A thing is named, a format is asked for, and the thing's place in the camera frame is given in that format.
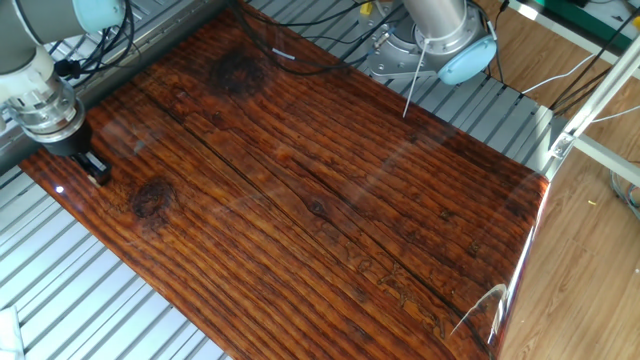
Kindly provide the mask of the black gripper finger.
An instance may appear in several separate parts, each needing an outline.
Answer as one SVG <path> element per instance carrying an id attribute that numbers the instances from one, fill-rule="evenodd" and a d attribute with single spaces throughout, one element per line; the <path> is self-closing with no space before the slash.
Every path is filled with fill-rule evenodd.
<path id="1" fill-rule="evenodd" d="M 75 161 L 88 175 L 92 177 L 96 176 L 96 165 L 94 164 L 95 156 L 91 151 L 73 154 L 71 159 Z"/>
<path id="2" fill-rule="evenodd" d="M 93 151 L 85 154 L 91 177 L 98 186 L 105 185 L 111 178 L 111 165 Z"/>

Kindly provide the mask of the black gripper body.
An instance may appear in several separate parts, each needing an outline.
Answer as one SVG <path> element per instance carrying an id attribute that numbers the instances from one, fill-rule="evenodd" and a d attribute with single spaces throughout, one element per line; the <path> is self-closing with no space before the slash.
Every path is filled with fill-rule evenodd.
<path id="1" fill-rule="evenodd" d="M 69 137 L 53 142 L 44 143 L 43 146 L 51 154 L 57 156 L 72 156 L 79 153 L 87 153 L 91 150 L 91 138 L 93 130 L 88 122 L 83 125 Z"/>

